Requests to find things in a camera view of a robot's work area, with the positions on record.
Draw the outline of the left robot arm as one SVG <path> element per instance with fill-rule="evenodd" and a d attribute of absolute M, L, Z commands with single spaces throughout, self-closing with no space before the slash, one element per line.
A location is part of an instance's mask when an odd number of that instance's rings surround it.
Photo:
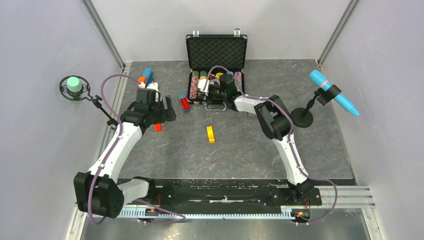
<path fill-rule="evenodd" d="M 119 184 L 121 169 L 136 143 L 151 125 L 176 120 L 171 96 L 151 88 L 140 88 L 136 100 L 120 115 L 113 140 L 87 172 L 73 179 L 80 211 L 104 218 L 116 218 L 124 205 L 138 199 L 145 204 L 157 198 L 154 180 L 134 177 Z"/>

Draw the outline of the red blue lego block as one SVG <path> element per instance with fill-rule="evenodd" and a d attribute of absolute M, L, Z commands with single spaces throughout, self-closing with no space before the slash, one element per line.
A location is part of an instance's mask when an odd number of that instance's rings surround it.
<path fill-rule="evenodd" d="M 188 101 L 187 97 L 184 94 L 180 94 L 178 96 L 178 99 L 180 100 L 180 103 L 181 103 L 181 106 L 182 106 L 184 112 L 185 113 L 190 112 L 191 111 L 191 107 L 190 107 L 190 104 L 189 104 L 189 101 Z"/>

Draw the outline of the black poker chip case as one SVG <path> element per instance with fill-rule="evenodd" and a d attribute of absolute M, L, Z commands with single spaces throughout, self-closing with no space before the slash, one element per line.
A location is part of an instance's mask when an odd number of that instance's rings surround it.
<path fill-rule="evenodd" d="M 191 105 L 202 105 L 207 111 L 225 111 L 223 104 L 208 104 L 207 95 L 198 90 L 201 78 L 218 87 L 217 73 L 234 75 L 236 86 L 245 89 L 244 67 L 246 63 L 248 36 L 234 29 L 232 34 L 200 34 L 195 30 L 186 35 L 189 77 L 187 99 Z"/>

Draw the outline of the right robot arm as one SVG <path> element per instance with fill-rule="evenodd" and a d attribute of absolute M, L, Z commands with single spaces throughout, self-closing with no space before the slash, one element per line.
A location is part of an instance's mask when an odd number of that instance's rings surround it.
<path fill-rule="evenodd" d="M 221 75 L 218 81 L 219 86 L 216 87 L 206 79 L 199 84 L 199 91 L 212 100 L 224 102 L 233 111 L 250 113 L 257 117 L 262 132 L 274 143 L 283 162 L 289 199 L 295 204 L 302 204 L 309 198 L 314 186 L 308 179 L 295 145 L 294 123 L 280 97 L 245 94 L 240 87 L 236 87 L 235 77 L 230 73 Z"/>

